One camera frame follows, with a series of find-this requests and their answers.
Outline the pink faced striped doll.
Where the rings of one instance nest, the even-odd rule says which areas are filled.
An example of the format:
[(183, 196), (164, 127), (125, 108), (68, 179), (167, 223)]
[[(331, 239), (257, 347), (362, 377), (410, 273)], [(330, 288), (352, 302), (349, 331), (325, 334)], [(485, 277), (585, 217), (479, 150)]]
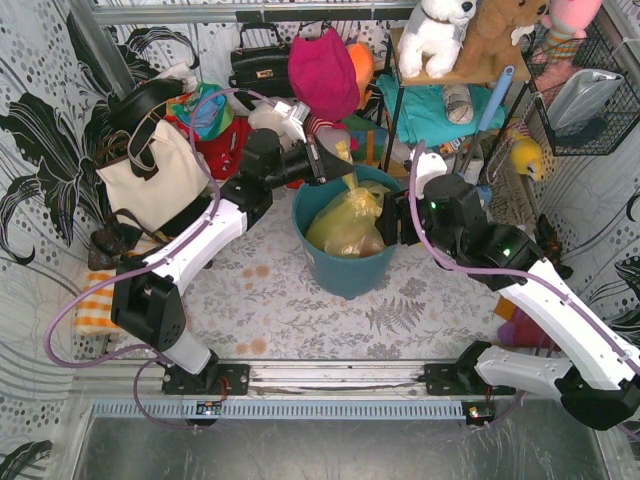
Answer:
[(317, 136), (327, 148), (340, 142), (345, 142), (351, 151), (355, 151), (359, 147), (358, 141), (340, 122), (331, 122), (310, 115), (304, 122), (304, 128), (307, 133)]

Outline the magenta red sock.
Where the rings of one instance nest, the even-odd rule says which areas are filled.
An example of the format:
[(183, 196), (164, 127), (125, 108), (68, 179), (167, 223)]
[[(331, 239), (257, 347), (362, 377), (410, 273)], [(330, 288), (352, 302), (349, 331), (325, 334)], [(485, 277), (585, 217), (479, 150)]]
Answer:
[(538, 324), (518, 307), (510, 319), (498, 328), (497, 335), (499, 341), (509, 347), (558, 349)]

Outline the white plush lamb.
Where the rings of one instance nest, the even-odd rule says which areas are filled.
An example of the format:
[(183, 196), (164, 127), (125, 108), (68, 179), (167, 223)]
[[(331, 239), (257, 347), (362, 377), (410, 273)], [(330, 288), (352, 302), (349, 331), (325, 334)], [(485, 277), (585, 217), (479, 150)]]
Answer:
[(282, 117), (273, 110), (270, 104), (258, 104), (250, 112), (248, 123), (253, 130), (266, 128), (274, 131), (278, 135), (282, 149), (288, 151), (291, 148), (292, 140), (284, 129)]

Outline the colourful rainbow cloth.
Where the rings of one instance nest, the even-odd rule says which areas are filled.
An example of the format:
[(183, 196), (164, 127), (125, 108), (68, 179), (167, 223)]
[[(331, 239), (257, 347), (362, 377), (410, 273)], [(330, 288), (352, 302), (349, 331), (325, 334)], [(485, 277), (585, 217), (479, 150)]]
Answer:
[(183, 94), (166, 104), (164, 119), (186, 135), (193, 123), (195, 142), (212, 141), (232, 123), (234, 113), (222, 88), (216, 84), (199, 83), (193, 92)]

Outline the orange checkered cloth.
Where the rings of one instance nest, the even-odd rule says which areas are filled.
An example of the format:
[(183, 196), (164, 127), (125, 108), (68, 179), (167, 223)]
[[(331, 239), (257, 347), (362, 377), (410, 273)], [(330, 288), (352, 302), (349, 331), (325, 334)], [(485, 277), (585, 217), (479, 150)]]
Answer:
[(76, 307), (75, 330), (81, 335), (118, 334), (121, 329), (111, 321), (114, 285), (100, 288)]

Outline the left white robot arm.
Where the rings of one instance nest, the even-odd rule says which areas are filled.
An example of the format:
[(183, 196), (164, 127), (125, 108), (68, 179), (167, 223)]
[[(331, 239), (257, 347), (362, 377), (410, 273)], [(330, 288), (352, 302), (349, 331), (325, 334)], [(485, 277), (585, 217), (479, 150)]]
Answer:
[(345, 142), (330, 145), (310, 134), (283, 151), (274, 131), (251, 132), (236, 173), (201, 216), (154, 254), (121, 265), (112, 322), (190, 375), (213, 370), (216, 355), (187, 327), (182, 304), (186, 287), (268, 211), (275, 189), (295, 181), (321, 186), (353, 170)]

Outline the rainbow striped folded towel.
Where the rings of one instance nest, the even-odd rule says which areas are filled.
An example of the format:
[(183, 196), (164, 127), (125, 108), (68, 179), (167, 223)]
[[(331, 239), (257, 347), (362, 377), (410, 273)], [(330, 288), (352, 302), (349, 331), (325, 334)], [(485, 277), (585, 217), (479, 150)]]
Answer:
[(379, 165), (386, 152), (387, 130), (357, 115), (347, 117), (343, 123), (352, 140), (353, 160), (369, 166)]

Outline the white shoe box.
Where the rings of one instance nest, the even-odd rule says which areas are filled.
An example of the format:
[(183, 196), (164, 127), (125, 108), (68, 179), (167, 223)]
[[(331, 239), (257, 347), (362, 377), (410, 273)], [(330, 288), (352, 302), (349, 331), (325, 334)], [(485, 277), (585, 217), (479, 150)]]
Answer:
[[(463, 155), (466, 155), (467, 150), (470, 147), (470, 142), (464, 139), (454, 139), (435, 147), (435, 151), (443, 157), (447, 165), (448, 173), (451, 173), (453, 171), (454, 162), (457, 158), (457, 151), (460, 145), (463, 146)], [(408, 171), (404, 166), (404, 162), (409, 159), (410, 152), (411, 149), (405, 143), (398, 142), (392, 146), (389, 167), (387, 170), (387, 172), (392, 177), (403, 178), (408, 175)], [(466, 173), (480, 171), (484, 165), (484, 162), (485, 159), (482, 149), (477, 146), (474, 150), (470, 164), (467, 167)]]

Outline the magenta felt hat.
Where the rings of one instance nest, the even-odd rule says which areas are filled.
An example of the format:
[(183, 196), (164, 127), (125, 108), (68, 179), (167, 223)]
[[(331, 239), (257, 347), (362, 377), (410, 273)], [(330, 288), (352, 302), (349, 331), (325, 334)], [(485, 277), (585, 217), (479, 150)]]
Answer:
[(314, 40), (294, 38), (288, 77), (295, 97), (322, 120), (340, 121), (359, 105), (354, 65), (334, 28)]

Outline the yellow plastic trash bag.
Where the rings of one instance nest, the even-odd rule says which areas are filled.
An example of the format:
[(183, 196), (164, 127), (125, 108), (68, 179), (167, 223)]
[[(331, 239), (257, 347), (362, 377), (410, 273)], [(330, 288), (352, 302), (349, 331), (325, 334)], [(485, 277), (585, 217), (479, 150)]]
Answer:
[(316, 214), (306, 240), (334, 257), (366, 258), (381, 253), (386, 245), (375, 222), (391, 190), (374, 180), (359, 180), (355, 172), (332, 184), (346, 189)]

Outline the pink plush toy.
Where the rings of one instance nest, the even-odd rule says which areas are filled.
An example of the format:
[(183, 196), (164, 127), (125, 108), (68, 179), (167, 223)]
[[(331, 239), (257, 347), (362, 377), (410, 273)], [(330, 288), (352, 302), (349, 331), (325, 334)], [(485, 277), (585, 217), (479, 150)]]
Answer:
[(573, 60), (587, 37), (586, 28), (596, 17), (602, 0), (553, 0), (541, 24), (547, 29), (532, 53), (532, 63), (544, 67), (535, 79), (544, 92), (565, 83), (579, 68)]

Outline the blue handled mop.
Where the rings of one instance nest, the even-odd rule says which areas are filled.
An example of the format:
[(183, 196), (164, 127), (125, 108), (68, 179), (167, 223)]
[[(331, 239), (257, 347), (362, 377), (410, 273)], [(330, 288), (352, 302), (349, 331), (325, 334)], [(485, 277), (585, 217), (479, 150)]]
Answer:
[(514, 65), (507, 65), (503, 69), (495, 87), (492, 90), (490, 99), (479, 121), (478, 128), (472, 137), (470, 147), (462, 159), (460, 161), (456, 161), (454, 165), (453, 171), (459, 174), (462, 179), (465, 179), (465, 174), (473, 158), (474, 150), (480, 142), (481, 133), (488, 130), (496, 111), (500, 107), (504, 96), (510, 88), (515, 71), (516, 68)]

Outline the teal plastic trash bin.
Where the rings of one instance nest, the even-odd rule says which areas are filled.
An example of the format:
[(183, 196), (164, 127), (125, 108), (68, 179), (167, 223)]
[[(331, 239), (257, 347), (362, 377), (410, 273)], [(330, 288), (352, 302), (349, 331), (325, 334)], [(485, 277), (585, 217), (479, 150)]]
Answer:
[[(400, 185), (396, 180), (375, 167), (358, 165), (355, 167), (355, 173), (359, 180), (374, 180), (389, 188), (391, 192), (400, 191)], [(323, 290), (351, 300), (382, 283), (394, 248), (386, 247), (381, 253), (366, 258), (344, 258), (328, 255), (306, 240), (305, 233), (316, 214), (346, 189), (345, 186), (332, 182), (318, 187), (300, 187), (293, 202), (293, 225), (302, 242), (313, 279)]]

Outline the black leather handbag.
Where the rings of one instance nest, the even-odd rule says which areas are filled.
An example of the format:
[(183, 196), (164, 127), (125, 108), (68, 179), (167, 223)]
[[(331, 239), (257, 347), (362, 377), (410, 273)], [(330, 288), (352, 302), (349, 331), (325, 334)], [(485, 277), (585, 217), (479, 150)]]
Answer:
[[(243, 35), (249, 30), (269, 30), (276, 42), (264, 47), (246, 47)], [(288, 74), (289, 55), (290, 46), (282, 40), (275, 24), (244, 24), (240, 30), (239, 46), (230, 53), (230, 87), (252, 90), (265, 97), (293, 98), (295, 94)], [(234, 93), (236, 99), (247, 109), (253, 110), (250, 95), (239, 90)]]

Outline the brown plush teddy bear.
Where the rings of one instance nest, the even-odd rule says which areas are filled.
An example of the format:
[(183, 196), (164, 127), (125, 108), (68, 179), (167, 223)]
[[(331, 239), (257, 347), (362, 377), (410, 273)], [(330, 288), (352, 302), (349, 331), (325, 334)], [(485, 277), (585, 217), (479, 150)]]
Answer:
[(486, 59), (497, 78), (521, 57), (520, 39), (543, 18), (549, 1), (486, 0), (471, 20), (454, 71), (461, 76), (476, 72)]

